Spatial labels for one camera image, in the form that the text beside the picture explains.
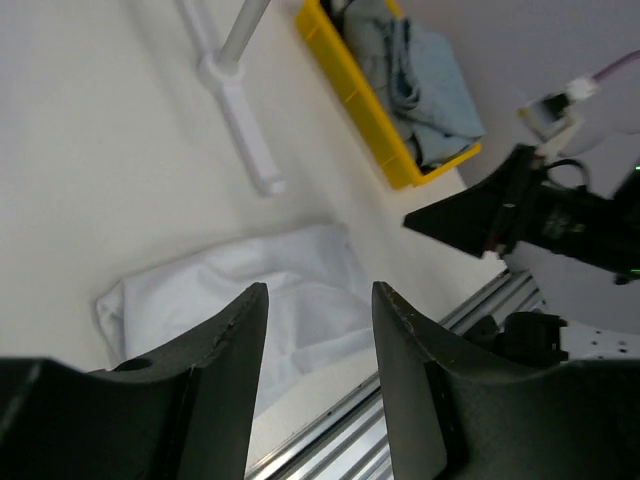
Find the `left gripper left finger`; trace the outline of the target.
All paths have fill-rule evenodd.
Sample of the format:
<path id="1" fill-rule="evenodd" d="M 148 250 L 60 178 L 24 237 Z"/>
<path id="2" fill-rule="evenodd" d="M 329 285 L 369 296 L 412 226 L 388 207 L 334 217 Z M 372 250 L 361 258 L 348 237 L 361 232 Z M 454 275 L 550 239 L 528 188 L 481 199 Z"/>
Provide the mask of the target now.
<path id="1" fill-rule="evenodd" d="M 1 362 L 5 479 L 240 479 L 269 297 L 256 283 L 214 317 L 113 370 Z"/>

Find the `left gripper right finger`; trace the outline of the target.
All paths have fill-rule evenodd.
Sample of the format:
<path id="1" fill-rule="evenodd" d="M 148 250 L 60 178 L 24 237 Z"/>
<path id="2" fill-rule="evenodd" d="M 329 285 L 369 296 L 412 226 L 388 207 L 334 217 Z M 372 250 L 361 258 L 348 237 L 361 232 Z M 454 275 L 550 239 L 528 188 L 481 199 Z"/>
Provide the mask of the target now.
<path id="1" fill-rule="evenodd" d="M 398 479 L 635 479 L 639 364 L 570 360 L 562 321 L 537 315 L 524 340 L 466 339 L 384 282 L 372 321 L 393 475 Z"/>

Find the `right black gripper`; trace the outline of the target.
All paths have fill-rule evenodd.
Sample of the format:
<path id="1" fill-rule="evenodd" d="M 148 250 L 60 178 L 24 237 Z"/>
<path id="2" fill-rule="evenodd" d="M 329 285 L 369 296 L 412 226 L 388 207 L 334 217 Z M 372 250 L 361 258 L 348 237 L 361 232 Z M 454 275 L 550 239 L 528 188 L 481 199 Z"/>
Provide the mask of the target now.
<path id="1" fill-rule="evenodd" d="M 585 186 L 542 186 L 533 207 L 512 226 L 536 160 L 534 146 L 518 144 L 486 179 L 408 213 L 402 226 L 477 258 L 509 238 L 508 252 L 529 243 L 610 272 L 617 285 L 637 281 L 639 171 L 631 170 L 609 198 Z"/>

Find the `light blue denim garment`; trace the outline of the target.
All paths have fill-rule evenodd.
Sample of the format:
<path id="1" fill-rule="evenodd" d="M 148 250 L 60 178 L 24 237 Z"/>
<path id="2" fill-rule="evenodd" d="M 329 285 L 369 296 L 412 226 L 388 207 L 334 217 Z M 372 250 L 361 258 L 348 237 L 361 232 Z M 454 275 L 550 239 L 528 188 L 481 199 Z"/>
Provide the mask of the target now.
<path id="1" fill-rule="evenodd" d="M 389 100 L 422 170 L 434 169 L 485 135 L 450 42 L 408 18 L 389 23 Z"/>

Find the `white skirt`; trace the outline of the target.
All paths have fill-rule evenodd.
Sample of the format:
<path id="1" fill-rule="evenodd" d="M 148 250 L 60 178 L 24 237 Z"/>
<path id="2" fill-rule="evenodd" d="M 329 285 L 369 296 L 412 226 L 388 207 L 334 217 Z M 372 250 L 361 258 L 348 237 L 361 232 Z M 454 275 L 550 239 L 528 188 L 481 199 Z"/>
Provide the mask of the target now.
<path id="1" fill-rule="evenodd" d="M 97 320 L 125 361 L 210 319 L 254 283 L 269 293 L 257 415 L 303 377 L 372 347 L 370 285 L 338 224 L 239 240 L 126 277 L 97 300 Z"/>

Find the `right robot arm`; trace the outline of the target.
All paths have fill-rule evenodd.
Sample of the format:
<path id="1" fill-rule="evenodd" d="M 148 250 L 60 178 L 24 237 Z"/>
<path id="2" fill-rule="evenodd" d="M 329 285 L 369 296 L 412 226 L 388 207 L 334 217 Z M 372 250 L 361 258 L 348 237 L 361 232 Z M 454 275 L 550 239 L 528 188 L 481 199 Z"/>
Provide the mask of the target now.
<path id="1" fill-rule="evenodd" d="M 548 162 L 517 145 L 485 180 L 408 213 L 405 228 L 477 258 L 504 258 L 519 245 L 540 249 L 552 307 L 574 323 L 583 352 L 639 352 L 639 170 L 608 197 L 590 191 L 576 159 Z"/>

